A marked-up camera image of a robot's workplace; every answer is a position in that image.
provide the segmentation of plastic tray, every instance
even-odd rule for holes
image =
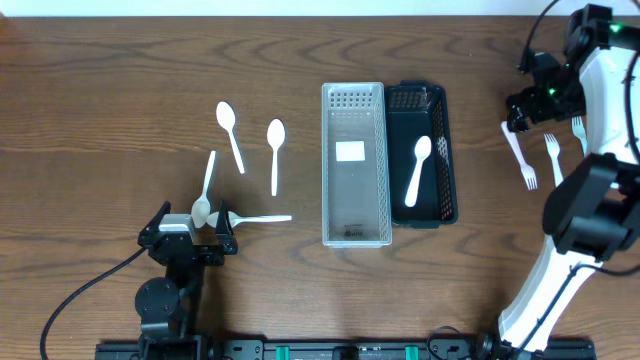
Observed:
[[[384,87],[322,86],[322,242],[391,244]]]
[[[415,229],[433,229],[458,219],[453,156],[442,87],[424,81],[403,81],[385,89],[389,181],[393,223]],[[404,204],[415,167],[415,144],[429,136],[433,146],[424,161],[414,207]]]

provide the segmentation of plastic utensil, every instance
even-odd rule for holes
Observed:
[[[213,214],[207,217],[207,224],[211,227],[216,227],[218,223],[218,215],[219,213],[216,211]],[[231,223],[231,227],[234,228],[243,222],[280,222],[280,221],[290,221],[293,219],[291,215],[267,215],[267,216],[251,216],[251,217],[242,217],[238,214],[229,211],[229,222]]]
[[[520,145],[518,144],[518,139],[516,138],[516,134],[509,131],[507,128],[507,122],[503,121],[500,124],[502,128],[502,132],[504,133],[504,137],[507,138],[509,145],[511,146],[511,150],[513,154],[516,156],[518,163],[520,164],[520,172],[522,173],[522,177],[524,178],[524,182],[527,185],[527,190],[535,190],[538,188],[538,180],[536,179],[536,172],[533,168],[524,161],[524,156],[522,156],[522,151],[520,150]]]
[[[231,149],[233,150],[233,157],[236,159],[236,165],[240,174],[244,174],[244,165],[242,164],[242,157],[240,156],[240,150],[236,143],[236,138],[233,136],[233,126],[236,123],[236,114],[229,104],[224,101],[218,103],[216,107],[216,118],[218,118],[218,124],[229,133],[229,140],[231,140]]]
[[[587,132],[584,131],[582,117],[574,116],[571,119],[571,130],[573,130],[573,135],[580,140],[580,145],[582,145],[582,154],[587,156]]]
[[[556,187],[562,183],[562,171],[560,170],[560,164],[558,163],[558,156],[560,155],[560,144],[558,140],[552,134],[544,134],[544,141],[547,143],[547,152],[551,157],[551,165],[553,166],[553,179],[556,182]]]
[[[404,204],[408,207],[413,207],[418,199],[418,187],[420,185],[420,174],[422,173],[422,164],[424,160],[431,154],[431,138],[428,136],[422,136],[416,143],[414,150],[416,155],[416,167],[413,169],[413,175],[411,176],[411,182],[409,182],[409,188],[407,189],[407,196],[404,198]]]
[[[207,170],[204,174],[204,185],[202,185],[202,195],[193,203],[191,207],[191,218],[196,228],[201,228],[207,222],[207,216],[211,213],[211,204],[207,199],[207,191],[211,182],[211,174],[213,173],[213,163],[216,159],[216,152],[212,151],[209,155]]]
[[[267,141],[273,148],[273,161],[271,163],[271,196],[278,193],[278,149],[284,143],[284,124],[280,119],[273,119],[267,130]]]

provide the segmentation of wood surface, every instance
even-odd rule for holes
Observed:
[[[208,152],[210,198],[241,215],[240,252],[207,272],[199,327],[269,339],[426,338],[441,325],[486,329],[514,298],[542,246],[553,188],[542,134],[569,174],[581,160],[569,123],[520,136],[538,174],[526,191],[499,123],[531,17],[6,19],[0,28],[0,358],[37,359],[53,310],[135,252],[164,200],[186,213]],[[545,19],[536,49],[561,49],[565,18]],[[460,218],[394,229],[378,250],[332,250],[321,235],[325,82],[427,79],[449,102]],[[240,175],[219,101],[238,116]],[[273,118],[287,127],[280,191],[270,195]],[[211,241],[201,236],[200,241]],[[627,268],[640,246],[607,264]],[[78,297],[48,339],[51,359],[92,359],[95,344],[137,339],[134,295],[164,268],[146,255]],[[554,333],[590,336],[599,358],[640,352],[640,279],[594,275]]]

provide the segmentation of green tape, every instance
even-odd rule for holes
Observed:
[[[407,346],[404,348],[407,360],[420,360],[420,352],[417,346]]]
[[[289,347],[277,346],[276,347],[276,360],[289,360]]]

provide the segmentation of black plastic bin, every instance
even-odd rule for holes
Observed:
[[[385,89],[389,186],[393,223],[435,229],[458,219],[447,98],[442,87],[425,81],[403,81]],[[414,149],[421,136],[431,138],[431,155],[422,165],[418,199],[404,204],[415,167]]]

